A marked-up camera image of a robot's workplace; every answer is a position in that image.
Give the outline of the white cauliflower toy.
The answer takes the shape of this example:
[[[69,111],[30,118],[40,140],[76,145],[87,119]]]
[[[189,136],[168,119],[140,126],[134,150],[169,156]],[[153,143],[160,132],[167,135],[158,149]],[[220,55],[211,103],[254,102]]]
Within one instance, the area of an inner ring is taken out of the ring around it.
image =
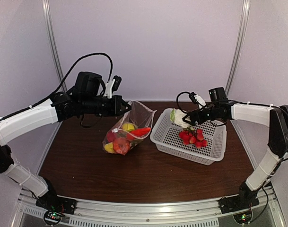
[[[194,130],[193,126],[183,121],[183,118],[185,116],[186,114],[182,112],[180,109],[172,109],[170,113],[170,120],[172,123],[180,126],[182,129]]]

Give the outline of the yellow lemon toy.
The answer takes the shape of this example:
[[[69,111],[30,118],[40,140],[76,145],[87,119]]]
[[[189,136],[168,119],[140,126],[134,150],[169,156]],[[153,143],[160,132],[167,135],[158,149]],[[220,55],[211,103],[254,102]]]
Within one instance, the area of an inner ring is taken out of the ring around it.
[[[127,131],[127,132],[131,132],[133,130],[136,130],[137,129],[137,126],[134,125],[133,123],[130,123],[130,122],[126,122],[122,125],[122,129],[124,131]]]

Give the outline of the clear dotted zip bag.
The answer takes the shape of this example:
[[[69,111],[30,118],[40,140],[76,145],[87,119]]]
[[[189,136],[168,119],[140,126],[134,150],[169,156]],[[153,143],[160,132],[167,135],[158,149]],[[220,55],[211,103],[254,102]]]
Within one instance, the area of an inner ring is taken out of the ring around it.
[[[139,101],[129,101],[131,110],[107,132],[102,144],[109,154],[126,155],[151,133],[156,110]]]

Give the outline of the orange carrot toy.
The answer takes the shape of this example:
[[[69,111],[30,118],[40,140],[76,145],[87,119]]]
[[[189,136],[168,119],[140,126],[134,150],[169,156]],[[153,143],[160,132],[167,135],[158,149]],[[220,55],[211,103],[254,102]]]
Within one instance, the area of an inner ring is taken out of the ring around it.
[[[130,132],[130,138],[137,139],[148,135],[151,131],[150,127],[138,128]]]

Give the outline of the red bell pepper toy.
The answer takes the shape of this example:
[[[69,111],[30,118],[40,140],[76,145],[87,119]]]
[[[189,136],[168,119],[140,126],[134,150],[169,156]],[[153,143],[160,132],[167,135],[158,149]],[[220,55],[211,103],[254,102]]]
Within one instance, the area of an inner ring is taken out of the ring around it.
[[[112,131],[107,132],[106,134],[107,143],[113,142],[116,138],[117,138],[117,135],[115,132],[112,132]]]

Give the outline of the green leafy vegetable toy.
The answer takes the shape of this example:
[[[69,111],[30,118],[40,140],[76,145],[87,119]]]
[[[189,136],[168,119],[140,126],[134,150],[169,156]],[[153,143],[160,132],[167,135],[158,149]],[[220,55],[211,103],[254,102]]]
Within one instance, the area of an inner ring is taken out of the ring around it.
[[[138,144],[140,144],[142,142],[142,140],[132,140],[130,141],[130,147],[133,148],[135,146],[137,146]]]

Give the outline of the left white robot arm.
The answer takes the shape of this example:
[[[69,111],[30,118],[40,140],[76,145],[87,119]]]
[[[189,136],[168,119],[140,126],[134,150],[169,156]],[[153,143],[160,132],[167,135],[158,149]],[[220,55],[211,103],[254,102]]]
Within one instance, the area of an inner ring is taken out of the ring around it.
[[[8,143],[37,128],[72,117],[79,118],[85,114],[100,117],[125,114],[131,110],[131,105],[122,96],[113,94],[118,90],[121,80],[121,77],[114,76],[104,83],[101,75],[80,72],[75,85],[67,92],[54,92],[37,105],[0,117],[0,174],[28,188],[50,210],[58,209],[60,198],[52,192],[52,187],[45,179],[15,162]]]

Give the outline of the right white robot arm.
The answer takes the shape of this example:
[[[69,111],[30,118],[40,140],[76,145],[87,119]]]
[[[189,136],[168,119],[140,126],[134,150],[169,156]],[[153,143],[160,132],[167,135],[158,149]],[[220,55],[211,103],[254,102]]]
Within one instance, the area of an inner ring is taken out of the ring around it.
[[[288,154],[288,105],[274,106],[265,104],[243,103],[229,100],[223,87],[209,90],[210,103],[194,92],[189,94],[198,109],[186,112],[183,121],[191,126],[206,121],[247,121],[264,125],[269,129],[267,151],[253,173],[241,184],[235,198],[238,208],[246,208],[256,193],[270,180],[285,161]]]

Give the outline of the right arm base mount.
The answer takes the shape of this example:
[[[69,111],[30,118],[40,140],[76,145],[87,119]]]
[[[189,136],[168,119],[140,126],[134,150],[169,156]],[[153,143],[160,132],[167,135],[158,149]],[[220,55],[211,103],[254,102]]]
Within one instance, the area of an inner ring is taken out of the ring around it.
[[[218,200],[218,205],[222,214],[232,213],[234,221],[237,224],[249,224],[253,219],[252,208],[259,205],[259,200],[254,198],[248,204],[243,204],[239,201],[238,196],[222,197]]]

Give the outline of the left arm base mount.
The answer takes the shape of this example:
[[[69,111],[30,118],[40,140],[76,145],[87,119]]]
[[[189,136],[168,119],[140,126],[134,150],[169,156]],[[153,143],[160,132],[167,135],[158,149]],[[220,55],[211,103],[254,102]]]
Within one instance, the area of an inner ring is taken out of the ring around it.
[[[75,199],[56,196],[55,199],[37,197],[32,194],[36,200],[35,205],[44,208],[43,221],[48,226],[55,226],[62,221],[68,220],[67,214],[75,213],[77,201]]]

